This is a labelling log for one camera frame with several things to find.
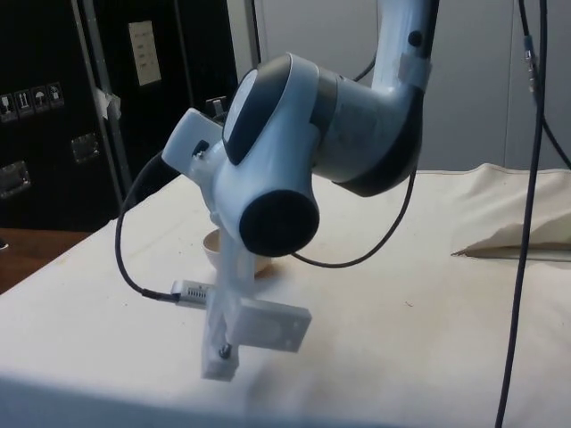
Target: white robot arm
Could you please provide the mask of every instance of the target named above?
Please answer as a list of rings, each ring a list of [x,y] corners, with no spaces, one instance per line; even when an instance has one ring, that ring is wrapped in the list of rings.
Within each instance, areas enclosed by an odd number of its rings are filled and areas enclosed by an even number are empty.
[[[206,378],[231,380],[240,345],[300,348],[310,314],[253,298],[253,254],[285,256],[311,241],[319,226],[311,174],[372,196],[417,164],[439,0],[379,4],[372,88],[286,54],[245,76],[224,128],[191,109],[163,151],[201,187],[222,232],[222,269],[207,306]]]

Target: white cloth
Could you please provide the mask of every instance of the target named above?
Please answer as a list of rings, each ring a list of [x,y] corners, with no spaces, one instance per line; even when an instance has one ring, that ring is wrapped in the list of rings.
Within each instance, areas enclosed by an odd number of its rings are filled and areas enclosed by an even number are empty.
[[[401,227],[361,266],[277,260],[260,296],[309,308],[310,330],[297,355],[241,349],[232,383],[200,379],[204,312],[121,281],[108,225],[0,296],[0,426],[492,426],[516,263],[451,257],[472,182],[420,174]],[[322,222],[303,254],[324,261],[370,249],[406,188],[360,199],[314,186]],[[129,213],[128,270],[164,292],[179,278],[209,281],[211,230],[199,190],[179,178]],[[529,264],[520,321],[506,426],[568,426],[567,264]]]
[[[467,174],[456,203],[459,225],[452,252],[516,257],[523,230],[529,174],[485,164]],[[571,173],[541,171],[535,187],[531,259],[571,260]]]

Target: white wall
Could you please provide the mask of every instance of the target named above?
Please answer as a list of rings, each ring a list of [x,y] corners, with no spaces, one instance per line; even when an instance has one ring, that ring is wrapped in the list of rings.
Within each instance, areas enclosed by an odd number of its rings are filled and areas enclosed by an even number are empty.
[[[539,47],[537,2],[526,3]],[[376,50],[375,0],[256,0],[256,10],[264,60],[292,52],[352,77]],[[550,0],[547,116],[571,154],[570,16],[571,1]],[[422,169],[464,170],[484,162],[528,167],[534,104],[521,46],[517,0],[441,0]],[[542,166],[560,166],[547,140],[544,146]]]
[[[253,23],[248,11],[248,0],[227,0],[227,4],[236,58],[236,73],[238,80],[242,80],[242,77],[253,68],[257,55],[252,49],[251,26]]]

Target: bolt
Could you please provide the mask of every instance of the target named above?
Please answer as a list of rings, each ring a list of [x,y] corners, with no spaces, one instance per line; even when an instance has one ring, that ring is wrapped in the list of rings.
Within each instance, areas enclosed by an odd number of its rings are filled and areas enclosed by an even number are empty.
[[[232,355],[232,345],[227,343],[222,348],[220,348],[220,350],[218,351],[218,354],[220,355],[220,358],[222,358],[222,359],[229,359],[230,356]]]

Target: black cord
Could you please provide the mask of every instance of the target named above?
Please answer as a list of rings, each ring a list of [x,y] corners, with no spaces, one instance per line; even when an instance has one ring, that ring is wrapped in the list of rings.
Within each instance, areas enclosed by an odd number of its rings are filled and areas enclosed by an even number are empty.
[[[525,5],[519,2],[520,8]],[[540,64],[539,71],[541,92],[539,93],[539,102],[537,103],[537,112],[535,117],[535,137],[534,152],[532,156],[532,165],[529,173],[529,186],[527,188],[527,200],[525,202],[524,228],[521,240],[521,252],[519,254],[519,263],[517,265],[516,287],[514,291],[513,308],[511,312],[511,324],[509,328],[508,353],[506,356],[506,366],[504,370],[503,383],[501,386],[500,405],[498,406],[498,414],[496,416],[496,428],[503,426],[503,419],[508,404],[509,384],[511,382],[511,373],[514,364],[514,356],[516,353],[517,342],[517,326],[519,324],[519,309],[521,305],[521,296],[523,291],[525,264],[527,262],[527,253],[529,250],[529,236],[531,234],[532,215],[534,211],[535,184],[537,182],[537,173],[539,169],[539,159],[542,150],[542,125],[545,113],[545,83],[547,75],[547,0],[540,0],[540,20],[541,20],[541,45],[540,45]]]
[[[524,29],[524,36],[529,37],[529,23],[527,22],[527,10],[525,9],[525,0],[518,0],[519,17],[521,18],[521,26]]]
[[[148,161],[148,163],[141,170],[135,182],[129,189],[127,197],[125,198],[125,201],[121,205],[119,217],[117,218],[117,227],[115,229],[115,259],[117,260],[117,267],[119,268],[119,271],[123,276],[123,279],[133,290],[141,294],[143,297],[149,299],[170,301],[176,303],[180,300],[179,295],[167,294],[164,292],[154,292],[152,290],[147,290],[137,285],[137,283],[135,283],[135,281],[133,281],[131,277],[128,275],[127,270],[125,269],[125,263],[123,262],[123,256],[121,254],[121,232],[123,229],[123,221],[125,220],[125,214],[127,214],[127,211],[131,206],[131,203],[134,201],[137,190],[139,189],[141,184],[145,181],[145,179],[149,175],[149,172],[151,172],[153,168],[155,168],[157,165],[159,165],[162,162],[161,156],[162,156],[162,151],[154,155],[153,158]]]
[[[357,76],[356,78],[354,78],[353,80],[355,82],[359,82],[361,80],[363,80],[365,78],[365,76],[367,76],[374,68],[375,68],[375,62],[377,61],[377,55],[375,54],[375,56],[373,57],[373,61],[371,61],[371,63],[367,66],[366,69],[364,69],[359,76]]]
[[[563,150],[563,147],[561,147],[559,145],[557,138],[555,138],[555,136],[553,135],[553,131],[551,131],[551,127],[550,127],[549,123],[547,123],[547,120],[545,118],[543,118],[542,125],[543,125],[543,130],[545,131],[545,134],[547,135],[547,137],[551,141],[551,145],[553,146],[553,148],[555,149],[555,151],[557,152],[557,154],[559,155],[559,157],[561,158],[563,163],[565,163],[565,165],[569,169],[571,169],[571,160],[569,159],[569,157],[567,156],[567,154]]]
[[[352,261],[348,261],[345,263],[323,263],[321,261],[315,261],[315,260],[311,260],[311,259],[307,259],[303,256],[301,256],[300,254],[292,254],[296,259],[298,259],[299,261],[302,261],[303,263],[307,263],[308,265],[312,265],[315,266],[317,268],[327,268],[327,269],[343,269],[343,268],[351,268],[353,266],[359,265],[360,263],[370,259],[371,257],[373,257],[375,254],[378,253],[378,251],[383,248],[385,246],[385,244],[389,241],[389,239],[391,239],[391,237],[393,236],[394,232],[396,231],[397,227],[401,224],[402,219],[404,218],[404,215],[407,213],[407,209],[409,208],[409,204],[410,204],[410,198],[412,197],[412,191],[414,190],[414,181],[415,178],[417,176],[417,169],[414,168],[414,170],[412,171],[412,173],[410,174],[410,178],[409,178],[409,187],[407,188],[407,193],[404,196],[404,203],[402,204],[402,208],[401,208],[401,212],[399,212],[399,215],[397,216],[396,220],[394,221],[393,225],[391,226],[391,228],[389,229],[389,231],[386,233],[386,235],[383,237],[383,239],[377,244],[375,245],[375,247],[369,251],[367,254],[365,254],[364,256],[359,257],[358,259],[352,260]]]

